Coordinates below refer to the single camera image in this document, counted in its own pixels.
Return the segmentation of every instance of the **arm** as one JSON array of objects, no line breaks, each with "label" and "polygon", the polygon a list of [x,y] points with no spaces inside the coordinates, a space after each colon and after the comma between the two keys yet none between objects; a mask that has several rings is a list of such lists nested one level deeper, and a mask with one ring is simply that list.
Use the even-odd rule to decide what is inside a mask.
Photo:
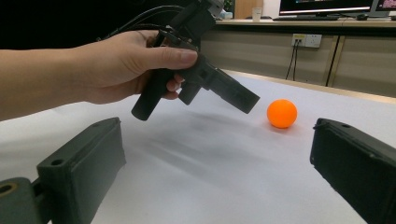
[{"label": "arm", "polygon": [[[147,48],[156,34],[122,33],[74,49],[0,50],[0,120],[77,102],[116,102],[140,93],[151,69],[195,63],[191,50]],[[164,98],[177,98],[181,81],[169,81]]]}]

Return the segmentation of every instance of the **power outlet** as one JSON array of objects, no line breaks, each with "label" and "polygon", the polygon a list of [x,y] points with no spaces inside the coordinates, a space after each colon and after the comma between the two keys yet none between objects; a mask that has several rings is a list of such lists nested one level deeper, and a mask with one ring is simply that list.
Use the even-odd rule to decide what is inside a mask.
[{"label": "power outlet", "polygon": [[300,43],[298,44],[298,47],[304,47],[305,41],[306,41],[306,35],[293,34],[293,38],[291,39],[291,45],[295,46],[296,41],[300,41]]},{"label": "power outlet", "polygon": [[307,48],[316,48],[320,47],[321,35],[306,35],[305,37],[305,46]]}]

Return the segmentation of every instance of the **monitor screen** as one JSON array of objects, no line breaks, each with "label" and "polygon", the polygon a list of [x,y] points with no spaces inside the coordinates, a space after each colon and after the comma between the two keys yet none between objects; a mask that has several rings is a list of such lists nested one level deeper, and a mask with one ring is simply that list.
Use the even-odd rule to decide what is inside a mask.
[{"label": "monitor screen", "polygon": [[379,0],[377,11],[396,11],[396,0]]},{"label": "monitor screen", "polygon": [[281,0],[280,16],[368,12],[373,0]]},{"label": "monitor screen", "polygon": [[[387,18],[389,16],[389,11],[376,10],[378,3],[383,1],[384,0],[374,0],[372,4],[372,8],[369,12],[367,12],[367,15],[371,18]],[[349,17],[357,17],[360,14],[361,12],[343,13],[343,15]]]}]

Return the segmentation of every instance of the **desk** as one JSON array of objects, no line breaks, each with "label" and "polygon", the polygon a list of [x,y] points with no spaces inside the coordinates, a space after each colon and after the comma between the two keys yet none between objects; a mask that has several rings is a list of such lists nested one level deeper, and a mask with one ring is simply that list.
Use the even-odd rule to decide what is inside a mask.
[{"label": "desk", "polygon": [[[137,99],[130,97],[0,122],[0,179],[36,179],[35,166],[50,153],[92,123],[119,117],[127,164],[93,224],[364,223],[310,164],[312,127],[318,118],[336,119],[396,147],[395,100],[235,78],[261,97],[248,115],[200,91],[189,106],[160,101],[148,121],[130,114]],[[286,130],[265,116],[278,98],[299,110]]]},{"label": "desk", "polygon": [[272,21],[228,20],[218,21],[214,30],[267,32],[286,34],[396,36],[396,22],[388,18],[356,21],[341,18],[338,21]]}]

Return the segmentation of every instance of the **orange ball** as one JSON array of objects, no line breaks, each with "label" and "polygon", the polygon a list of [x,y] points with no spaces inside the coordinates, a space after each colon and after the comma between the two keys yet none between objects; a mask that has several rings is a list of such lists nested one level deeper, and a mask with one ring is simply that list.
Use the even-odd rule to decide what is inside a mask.
[{"label": "orange ball", "polygon": [[297,107],[289,100],[275,100],[267,108],[267,118],[277,128],[289,128],[297,119]]}]

